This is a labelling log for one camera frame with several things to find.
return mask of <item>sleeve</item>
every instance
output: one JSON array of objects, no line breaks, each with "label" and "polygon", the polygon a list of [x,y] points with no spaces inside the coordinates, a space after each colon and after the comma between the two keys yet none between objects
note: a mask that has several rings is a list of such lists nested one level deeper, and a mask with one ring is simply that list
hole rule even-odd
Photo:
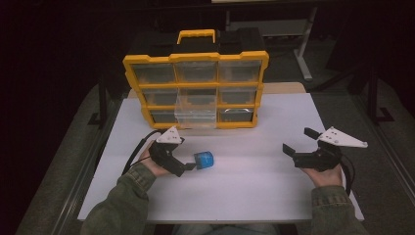
[{"label": "sleeve", "polygon": [[142,234],[147,219],[147,191],[156,177],[142,164],[121,176],[107,199],[83,222],[80,234]]},{"label": "sleeve", "polygon": [[343,187],[315,188],[311,199],[311,234],[368,234],[355,217],[354,206]]}]

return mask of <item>person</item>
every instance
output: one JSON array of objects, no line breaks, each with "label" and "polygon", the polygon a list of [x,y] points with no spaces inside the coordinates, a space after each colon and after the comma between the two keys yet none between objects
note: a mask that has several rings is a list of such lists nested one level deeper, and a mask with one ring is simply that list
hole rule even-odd
[{"label": "person", "polygon": [[[167,170],[151,160],[149,147],[139,161],[121,176],[107,199],[97,204],[87,215],[80,234],[142,234],[147,219],[147,191],[157,177],[169,174]],[[342,182],[342,170],[338,164],[333,169],[319,172],[302,168],[315,185],[311,191],[311,234],[368,234],[354,215],[351,203]],[[277,234],[266,224],[257,225],[203,225],[199,227],[177,226],[173,233],[195,234]]]}]

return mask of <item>background table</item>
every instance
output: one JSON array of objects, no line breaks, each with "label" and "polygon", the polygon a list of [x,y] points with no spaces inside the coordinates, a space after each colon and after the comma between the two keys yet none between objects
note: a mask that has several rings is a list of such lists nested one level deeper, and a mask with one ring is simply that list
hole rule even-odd
[{"label": "background table", "polygon": [[[324,131],[309,94],[265,94],[258,126],[247,129],[180,130],[186,140],[173,155],[182,163],[211,151],[214,166],[158,178],[148,192],[149,222],[294,222],[311,219],[311,181],[282,152],[315,151],[305,127]],[[136,99],[125,99],[78,219],[105,200],[141,138],[152,129]],[[358,219],[363,219],[354,197]]]}]

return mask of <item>blue cap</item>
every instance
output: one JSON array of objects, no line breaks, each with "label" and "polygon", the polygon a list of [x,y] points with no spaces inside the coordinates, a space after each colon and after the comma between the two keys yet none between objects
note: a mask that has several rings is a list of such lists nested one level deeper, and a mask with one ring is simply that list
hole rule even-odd
[{"label": "blue cap", "polygon": [[213,166],[213,154],[209,151],[194,154],[196,169],[203,169]]}]

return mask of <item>yellow and black organizer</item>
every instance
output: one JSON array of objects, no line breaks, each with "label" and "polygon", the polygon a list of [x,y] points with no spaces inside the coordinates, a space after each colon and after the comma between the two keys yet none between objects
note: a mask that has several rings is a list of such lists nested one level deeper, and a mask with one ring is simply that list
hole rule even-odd
[{"label": "yellow and black organizer", "polygon": [[268,54],[257,28],[146,32],[123,63],[152,128],[255,127]]}]

